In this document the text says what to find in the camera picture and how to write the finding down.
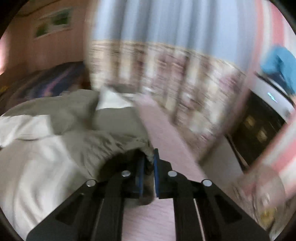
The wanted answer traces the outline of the grey and white garment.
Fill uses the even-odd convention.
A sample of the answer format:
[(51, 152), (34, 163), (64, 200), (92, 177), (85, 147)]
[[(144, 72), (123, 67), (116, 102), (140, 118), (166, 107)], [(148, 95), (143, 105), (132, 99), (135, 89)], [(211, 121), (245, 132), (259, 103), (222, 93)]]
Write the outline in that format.
[(1, 221), (29, 232), (85, 181), (104, 180), (144, 159), (151, 190), (153, 147), (124, 85), (37, 98), (1, 116)]

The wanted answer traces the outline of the striped blue pink blanket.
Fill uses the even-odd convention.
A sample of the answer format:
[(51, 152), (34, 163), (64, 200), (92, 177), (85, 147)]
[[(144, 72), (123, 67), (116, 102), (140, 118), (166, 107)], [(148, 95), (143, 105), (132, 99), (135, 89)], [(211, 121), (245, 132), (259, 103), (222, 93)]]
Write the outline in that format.
[(60, 96), (88, 87), (85, 64), (82, 61), (66, 62), (50, 69), (36, 71), (18, 81), (8, 90), (4, 103), (6, 108), (10, 109), (32, 99)]

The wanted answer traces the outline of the blue floral curtain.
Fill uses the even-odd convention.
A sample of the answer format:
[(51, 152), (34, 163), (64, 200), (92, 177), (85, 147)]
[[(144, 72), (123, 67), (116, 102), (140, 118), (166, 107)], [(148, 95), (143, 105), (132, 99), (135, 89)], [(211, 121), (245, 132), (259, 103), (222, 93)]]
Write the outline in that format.
[(244, 93), (256, 1), (91, 1), (87, 18), (92, 88), (147, 94), (202, 160)]

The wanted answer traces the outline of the blue cloth on dispenser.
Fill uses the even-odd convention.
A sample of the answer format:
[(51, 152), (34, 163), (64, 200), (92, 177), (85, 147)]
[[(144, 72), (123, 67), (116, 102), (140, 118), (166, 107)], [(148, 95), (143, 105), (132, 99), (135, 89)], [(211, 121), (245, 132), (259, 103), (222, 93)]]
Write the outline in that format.
[(288, 95), (295, 95), (295, 56), (287, 48), (273, 46), (260, 64), (260, 68)]

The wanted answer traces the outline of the green wall picture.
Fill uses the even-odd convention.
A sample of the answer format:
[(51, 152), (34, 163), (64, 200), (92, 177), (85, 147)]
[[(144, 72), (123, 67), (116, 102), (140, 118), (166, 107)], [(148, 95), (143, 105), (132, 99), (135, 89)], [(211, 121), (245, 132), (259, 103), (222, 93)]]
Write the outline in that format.
[(61, 32), (71, 28), (73, 8), (64, 8), (43, 15), (36, 20), (34, 38), (40, 38), (52, 33)]

